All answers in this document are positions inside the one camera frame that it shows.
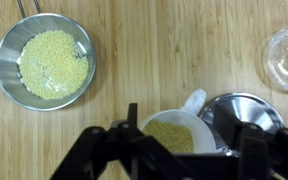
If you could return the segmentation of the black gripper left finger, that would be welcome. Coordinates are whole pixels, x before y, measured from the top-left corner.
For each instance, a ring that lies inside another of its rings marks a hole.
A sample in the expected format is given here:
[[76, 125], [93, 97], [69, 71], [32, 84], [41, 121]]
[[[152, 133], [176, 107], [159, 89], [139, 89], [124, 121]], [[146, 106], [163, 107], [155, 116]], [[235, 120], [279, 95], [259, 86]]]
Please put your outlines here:
[[107, 164], [118, 161], [131, 180], [197, 180], [198, 176], [152, 136], [137, 128], [138, 105], [130, 103], [126, 120], [109, 130], [86, 128], [51, 180], [98, 180]]

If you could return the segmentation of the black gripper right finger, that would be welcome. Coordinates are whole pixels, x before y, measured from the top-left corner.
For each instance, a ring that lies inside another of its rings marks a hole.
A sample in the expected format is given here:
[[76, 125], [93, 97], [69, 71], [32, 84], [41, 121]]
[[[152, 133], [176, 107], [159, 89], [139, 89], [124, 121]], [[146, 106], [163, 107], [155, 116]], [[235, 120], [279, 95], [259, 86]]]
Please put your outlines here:
[[223, 105], [214, 108], [213, 126], [229, 146], [239, 152], [238, 180], [288, 180], [288, 128], [275, 134], [259, 125], [240, 121]]

